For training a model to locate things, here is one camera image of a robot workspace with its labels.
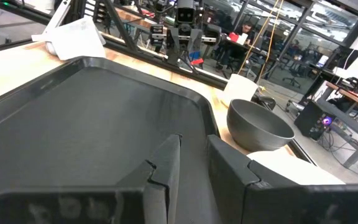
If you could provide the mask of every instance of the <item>white object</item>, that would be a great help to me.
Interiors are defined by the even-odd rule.
[[[246,77],[232,74],[223,91],[222,101],[226,106],[229,106],[230,101],[233,99],[250,101],[256,89],[258,89],[258,85],[253,81]]]
[[[86,17],[54,28],[41,36],[33,35],[32,38],[34,41],[51,42],[59,59],[68,60],[79,56],[106,57],[99,35],[92,19]]]
[[[248,38],[248,34],[242,34],[237,39],[237,43],[243,45],[246,42],[247,38]]]
[[[260,151],[247,157],[300,185],[345,184],[322,168],[283,152]]]

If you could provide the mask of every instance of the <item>black tray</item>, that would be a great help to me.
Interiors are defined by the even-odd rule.
[[[0,97],[0,192],[114,185],[181,134],[176,223],[220,223],[200,94],[101,58],[64,64]]]

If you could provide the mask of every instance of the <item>computer tower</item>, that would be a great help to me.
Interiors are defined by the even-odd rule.
[[[294,123],[302,135],[318,140],[334,118],[333,115],[323,111],[314,101],[310,101]]]

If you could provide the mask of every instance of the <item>white paper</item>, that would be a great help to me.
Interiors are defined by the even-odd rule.
[[[105,41],[91,18],[79,19],[32,38],[51,42],[60,60],[79,56],[106,57],[101,40]]]

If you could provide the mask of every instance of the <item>gray bowl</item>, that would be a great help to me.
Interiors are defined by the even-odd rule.
[[[251,152],[279,149],[295,137],[283,119],[246,100],[230,102],[227,127],[235,142]]]

